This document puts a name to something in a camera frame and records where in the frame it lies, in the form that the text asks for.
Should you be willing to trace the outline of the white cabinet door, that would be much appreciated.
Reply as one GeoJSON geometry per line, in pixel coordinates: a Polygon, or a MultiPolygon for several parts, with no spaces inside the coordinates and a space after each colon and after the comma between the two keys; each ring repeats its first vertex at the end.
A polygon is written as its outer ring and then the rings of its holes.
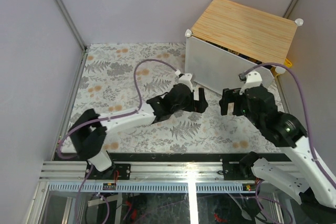
{"type": "Polygon", "coordinates": [[[239,74],[256,64],[195,37],[186,39],[185,72],[198,84],[221,94],[240,88],[239,74]]]}

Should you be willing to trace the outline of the wooden shoe cabinet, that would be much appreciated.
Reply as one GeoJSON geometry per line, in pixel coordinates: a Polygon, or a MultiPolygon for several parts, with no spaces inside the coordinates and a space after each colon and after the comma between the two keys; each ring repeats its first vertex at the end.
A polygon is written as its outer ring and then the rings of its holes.
{"type": "Polygon", "coordinates": [[[198,38],[256,65],[284,64],[302,25],[301,18],[289,20],[229,0],[212,0],[185,37],[198,38]]]}

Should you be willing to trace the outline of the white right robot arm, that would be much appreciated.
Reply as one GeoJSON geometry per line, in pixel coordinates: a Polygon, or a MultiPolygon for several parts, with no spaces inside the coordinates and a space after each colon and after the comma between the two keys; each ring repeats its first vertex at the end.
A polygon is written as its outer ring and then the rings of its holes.
{"type": "Polygon", "coordinates": [[[233,103],[233,115],[245,116],[260,131],[262,136],[279,148],[298,168],[304,177],[300,181],[290,174],[267,170],[265,160],[246,161],[239,166],[245,179],[254,176],[266,180],[292,197],[298,204],[305,200],[335,208],[335,185],[328,181],[331,172],[323,173],[318,161],[312,156],[308,133],[293,115],[278,110],[275,98],[265,87],[224,89],[219,101],[221,114],[226,115],[228,105],[233,103]]]}

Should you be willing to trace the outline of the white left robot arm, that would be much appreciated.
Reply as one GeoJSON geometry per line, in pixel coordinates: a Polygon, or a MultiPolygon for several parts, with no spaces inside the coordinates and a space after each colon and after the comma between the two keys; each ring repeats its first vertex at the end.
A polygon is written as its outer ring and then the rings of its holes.
{"type": "Polygon", "coordinates": [[[148,99],[138,109],[106,116],[88,109],[70,128],[69,137],[79,158],[92,165],[103,179],[109,179],[115,172],[111,157],[103,149],[109,132],[163,122],[177,111],[204,113],[207,107],[203,88],[198,89],[198,99],[195,99],[194,91],[179,83],[171,91],[148,99]]]}

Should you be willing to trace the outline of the yellow plastic bin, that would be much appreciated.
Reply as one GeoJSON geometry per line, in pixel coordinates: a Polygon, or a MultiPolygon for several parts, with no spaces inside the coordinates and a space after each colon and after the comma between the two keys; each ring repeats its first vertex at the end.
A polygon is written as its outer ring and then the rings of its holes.
{"type": "MultiPolygon", "coordinates": [[[[287,67],[287,68],[291,68],[292,67],[292,63],[288,60],[288,59],[285,59],[285,62],[284,62],[284,65],[287,67]]],[[[272,68],[272,74],[274,75],[274,77],[277,77],[281,74],[284,74],[287,70],[283,67],[279,67],[279,66],[275,66],[272,68]]]]}

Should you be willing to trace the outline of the aluminium rail frame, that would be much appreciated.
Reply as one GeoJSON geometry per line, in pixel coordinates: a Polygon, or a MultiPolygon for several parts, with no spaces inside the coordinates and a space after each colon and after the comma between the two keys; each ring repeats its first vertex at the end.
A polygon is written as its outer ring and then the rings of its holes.
{"type": "MultiPolygon", "coordinates": [[[[230,181],[218,174],[222,162],[128,162],[129,179],[108,178],[102,183],[221,183],[230,181]]],[[[86,176],[86,162],[45,161],[39,175],[40,182],[82,182],[86,176]]]]}

